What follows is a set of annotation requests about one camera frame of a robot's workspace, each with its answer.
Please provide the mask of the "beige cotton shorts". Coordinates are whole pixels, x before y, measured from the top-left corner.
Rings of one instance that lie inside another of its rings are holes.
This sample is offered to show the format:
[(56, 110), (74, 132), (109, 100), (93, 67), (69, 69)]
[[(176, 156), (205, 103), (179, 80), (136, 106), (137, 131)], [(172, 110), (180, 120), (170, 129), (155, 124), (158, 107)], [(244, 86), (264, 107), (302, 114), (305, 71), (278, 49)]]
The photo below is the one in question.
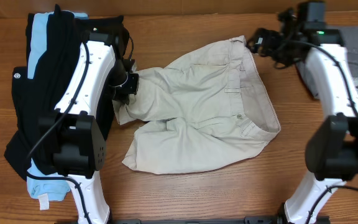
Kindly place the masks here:
[(258, 156), (281, 130), (244, 36), (139, 72), (119, 124), (141, 120), (123, 164), (153, 174), (220, 169)]

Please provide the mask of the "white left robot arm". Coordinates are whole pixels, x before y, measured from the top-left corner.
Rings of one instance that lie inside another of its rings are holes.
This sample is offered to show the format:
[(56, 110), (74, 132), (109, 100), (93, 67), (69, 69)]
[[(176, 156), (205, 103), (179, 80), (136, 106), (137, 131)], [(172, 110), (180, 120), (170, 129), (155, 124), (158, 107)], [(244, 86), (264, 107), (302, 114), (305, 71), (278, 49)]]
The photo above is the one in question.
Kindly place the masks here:
[(55, 180), (70, 186), (78, 211), (78, 223), (112, 223), (105, 201), (100, 170), (106, 155), (106, 140), (96, 119), (102, 100), (128, 104), (135, 95), (139, 76), (135, 61), (125, 58), (128, 31), (107, 33), (94, 28), (84, 34), (80, 57), (70, 84), (54, 110), (39, 119), (42, 134), (35, 148), (44, 150)]

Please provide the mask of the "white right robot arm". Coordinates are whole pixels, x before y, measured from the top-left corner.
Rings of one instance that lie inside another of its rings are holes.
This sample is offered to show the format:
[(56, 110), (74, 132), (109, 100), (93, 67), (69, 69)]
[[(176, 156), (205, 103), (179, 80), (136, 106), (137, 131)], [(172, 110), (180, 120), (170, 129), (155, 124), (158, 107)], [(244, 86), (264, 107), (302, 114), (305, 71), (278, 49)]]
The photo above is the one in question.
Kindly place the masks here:
[(307, 172), (276, 215), (245, 217), (246, 223), (329, 223), (319, 215), (333, 193), (358, 174), (358, 92), (347, 49), (328, 29), (323, 1), (306, 1), (278, 15), (280, 31), (259, 28), (247, 48), (270, 57), (277, 69), (303, 62), (316, 84), (324, 120), (305, 149)]

